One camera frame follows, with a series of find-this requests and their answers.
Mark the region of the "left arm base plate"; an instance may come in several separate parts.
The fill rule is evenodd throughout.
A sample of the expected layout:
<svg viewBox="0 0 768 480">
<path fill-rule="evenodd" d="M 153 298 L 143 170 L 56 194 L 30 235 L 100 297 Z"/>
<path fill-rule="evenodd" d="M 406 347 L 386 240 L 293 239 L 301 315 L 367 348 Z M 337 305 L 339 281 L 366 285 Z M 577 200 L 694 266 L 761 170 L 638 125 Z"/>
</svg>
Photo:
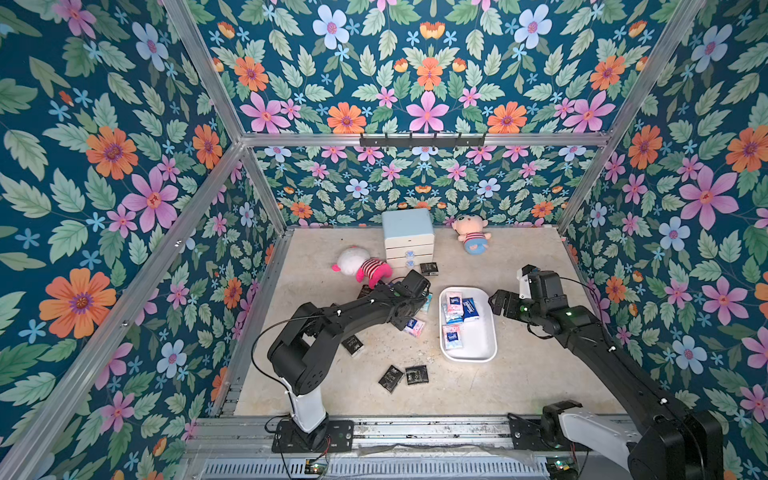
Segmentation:
<svg viewBox="0 0 768 480">
<path fill-rule="evenodd" d="M 273 453 L 344 453 L 352 450 L 355 423 L 351 420 L 324 420 L 310 433 L 290 419 L 281 420 L 274 433 Z"/>
</svg>

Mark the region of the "dark blue tissue pack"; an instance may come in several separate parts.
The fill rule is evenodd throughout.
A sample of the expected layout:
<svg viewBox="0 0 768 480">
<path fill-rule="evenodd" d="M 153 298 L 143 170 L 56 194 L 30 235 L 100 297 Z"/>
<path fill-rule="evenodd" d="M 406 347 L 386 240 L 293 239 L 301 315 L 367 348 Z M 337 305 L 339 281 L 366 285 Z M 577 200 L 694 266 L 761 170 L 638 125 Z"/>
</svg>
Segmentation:
<svg viewBox="0 0 768 480">
<path fill-rule="evenodd" d="M 462 318 L 464 322 L 473 322 L 481 318 L 481 314 L 477 309 L 475 300 L 472 297 L 464 297 L 462 299 Z"/>
</svg>

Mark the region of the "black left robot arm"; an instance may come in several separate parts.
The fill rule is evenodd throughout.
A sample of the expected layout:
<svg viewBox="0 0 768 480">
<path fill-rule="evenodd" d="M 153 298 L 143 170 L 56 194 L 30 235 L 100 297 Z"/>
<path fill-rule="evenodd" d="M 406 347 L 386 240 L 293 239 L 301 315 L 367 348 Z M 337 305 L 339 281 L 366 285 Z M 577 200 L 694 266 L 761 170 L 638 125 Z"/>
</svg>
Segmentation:
<svg viewBox="0 0 768 480">
<path fill-rule="evenodd" d="M 378 282 L 351 302 L 317 307 L 301 305 L 270 345 L 267 359 L 291 404 L 291 422 L 308 436 L 318 436 L 328 424 L 321 384 L 342 342 L 370 327 L 391 324 L 405 329 L 426 303 L 429 280 L 416 271 L 392 284 Z"/>
</svg>

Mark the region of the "light blue tissue pack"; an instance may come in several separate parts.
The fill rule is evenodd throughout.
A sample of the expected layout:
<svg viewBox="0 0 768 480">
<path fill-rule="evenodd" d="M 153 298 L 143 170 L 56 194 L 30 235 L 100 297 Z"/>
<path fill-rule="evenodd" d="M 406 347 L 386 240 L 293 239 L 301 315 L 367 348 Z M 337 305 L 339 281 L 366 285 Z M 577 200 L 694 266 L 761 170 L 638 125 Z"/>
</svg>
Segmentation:
<svg viewBox="0 0 768 480">
<path fill-rule="evenodd" d="M 442 313 L 446 325 L 458 324 L 464 321 L 463 306 L 461 304 L 444 304 L 442 306 Z"/>
</svg>

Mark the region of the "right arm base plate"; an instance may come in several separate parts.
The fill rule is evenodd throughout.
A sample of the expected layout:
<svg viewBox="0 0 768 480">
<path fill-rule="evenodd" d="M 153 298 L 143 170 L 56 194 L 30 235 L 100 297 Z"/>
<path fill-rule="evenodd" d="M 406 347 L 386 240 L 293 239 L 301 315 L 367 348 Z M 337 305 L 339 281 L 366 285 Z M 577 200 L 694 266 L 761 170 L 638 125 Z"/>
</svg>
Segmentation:
<svg viewBox="0 0 768 480">
<path fill-rule="evenodd" d="M 587 452 L 588 447 L 567 440 L 553 420 L 507 414 L 510 437 L 515 449 L 531 451 Z"/>
</svg>

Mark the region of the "pink tissue pack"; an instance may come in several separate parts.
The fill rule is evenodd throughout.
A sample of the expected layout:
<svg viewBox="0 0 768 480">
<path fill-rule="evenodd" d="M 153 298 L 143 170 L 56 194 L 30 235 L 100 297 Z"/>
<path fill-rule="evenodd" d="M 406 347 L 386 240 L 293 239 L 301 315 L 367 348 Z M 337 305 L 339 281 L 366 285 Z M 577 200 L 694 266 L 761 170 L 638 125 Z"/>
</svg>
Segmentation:
<svg viewBox="0 0 768 480">
<path fill-rule="evenodd" d="M 446 305 L 451 309 L 460 309 L 463 306 L 463 295 L 461 292 L 449 292 L 446 297 Z"/>
</svg>

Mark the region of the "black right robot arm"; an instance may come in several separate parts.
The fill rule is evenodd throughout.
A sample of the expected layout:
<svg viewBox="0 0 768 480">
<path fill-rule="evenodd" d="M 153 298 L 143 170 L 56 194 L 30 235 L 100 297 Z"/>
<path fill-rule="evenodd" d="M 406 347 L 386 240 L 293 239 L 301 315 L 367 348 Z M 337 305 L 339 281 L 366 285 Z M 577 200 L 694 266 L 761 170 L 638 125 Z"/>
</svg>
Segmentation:
<svg viewBox="0 0 768 480">
<path fill-rule="evenodd" d="M 526 265 L 516 292 L 496 291 L 492 312 L 539 327 L 581 360 L 619 401 L 633 425 L 595 415 L 573 400 L 545 406 L 543 442 L 580 444 L 626 470 L 634 479 L 720 479 L 724 475 L 721 424 L 708 411 L 689 409 L 608 336 L 588 308 L 570 305 L 560 276 Z"/>
</svg>

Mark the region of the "white oval storage tray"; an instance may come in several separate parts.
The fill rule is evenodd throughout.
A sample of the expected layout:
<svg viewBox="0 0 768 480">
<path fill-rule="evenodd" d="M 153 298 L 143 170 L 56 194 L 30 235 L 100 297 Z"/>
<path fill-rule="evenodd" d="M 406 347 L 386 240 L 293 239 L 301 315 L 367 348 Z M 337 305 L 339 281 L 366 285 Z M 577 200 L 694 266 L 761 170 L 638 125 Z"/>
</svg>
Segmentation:
<svg viewBox="0 0 768 480">
<path fill-rule="evenodd" d="M 473 322 L 458 323 L 461 326 L 463 348 L 446 350 L 442 341 L 442 327 L 444 316 L 442 306 L 446 304 L 449 292 L 461 292 L 464 297 L 472 297 L 475 300 L 481 318 Z M 451 361 L 465 363 L 487 363 L 493 360 L 498 351 L 497 336 L 495 331 L 494 315 L 488 305 L 489 296 L 486 292 L 475 287 L 447 287 L 439 297 L 439 333 L 442 353 Z"/>
</svg>

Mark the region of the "white blue tissue pack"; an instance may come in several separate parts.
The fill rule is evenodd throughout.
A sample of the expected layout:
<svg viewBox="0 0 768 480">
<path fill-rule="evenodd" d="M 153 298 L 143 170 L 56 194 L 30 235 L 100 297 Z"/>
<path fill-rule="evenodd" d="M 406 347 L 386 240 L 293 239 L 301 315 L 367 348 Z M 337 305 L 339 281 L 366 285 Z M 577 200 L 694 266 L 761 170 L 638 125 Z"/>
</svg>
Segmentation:
<svg viewBox="0 0 768 480">
<path fill-rule="evenodd" d="M 425 327 L 425 322 L 418 318 L 411 318 L 405 325 L 404 331 L 416 338 L 420 337 Z"/>
</svg>

